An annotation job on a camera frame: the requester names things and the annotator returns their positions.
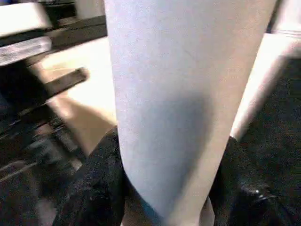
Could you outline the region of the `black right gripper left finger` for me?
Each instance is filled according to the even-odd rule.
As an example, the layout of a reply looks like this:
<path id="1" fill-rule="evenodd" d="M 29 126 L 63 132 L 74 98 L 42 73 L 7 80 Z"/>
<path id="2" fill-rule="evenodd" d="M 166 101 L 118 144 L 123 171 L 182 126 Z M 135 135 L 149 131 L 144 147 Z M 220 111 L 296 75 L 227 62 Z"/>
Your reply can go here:
<path id="1" fill-rule="evenodd" d="M 119 226 L 124 208 L 125 173 L 117 127 L 104 135 L 75 173 L 58 206 L 58 226 Z"/>

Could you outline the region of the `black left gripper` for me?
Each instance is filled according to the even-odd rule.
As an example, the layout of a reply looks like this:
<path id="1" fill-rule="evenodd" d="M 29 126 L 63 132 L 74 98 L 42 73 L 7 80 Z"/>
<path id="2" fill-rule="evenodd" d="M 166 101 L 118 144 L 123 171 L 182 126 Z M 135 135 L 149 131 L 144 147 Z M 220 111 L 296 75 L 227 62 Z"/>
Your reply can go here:
<path id="1" fill-rule="evenodd" d="M 43 84 L 28 67 L 28 59 L 50 51 L 51 39 L 44 35 L 11 35 L 0 38 L 0 116 L 4 118 L 43 105 L 56 96 L 88 79 L 78 68 Z"/>

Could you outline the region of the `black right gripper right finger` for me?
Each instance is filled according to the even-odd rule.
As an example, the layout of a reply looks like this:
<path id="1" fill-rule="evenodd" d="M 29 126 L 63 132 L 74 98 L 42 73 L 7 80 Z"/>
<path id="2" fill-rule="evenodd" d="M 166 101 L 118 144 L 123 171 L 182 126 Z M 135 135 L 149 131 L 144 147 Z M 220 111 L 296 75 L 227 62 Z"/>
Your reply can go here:
<path id="1" fill-rule="evenodd" d="M 229 137 L 209 198 L 215 226 L 299 226 L 294 196 L 261 178 L 247 152 Z"/>

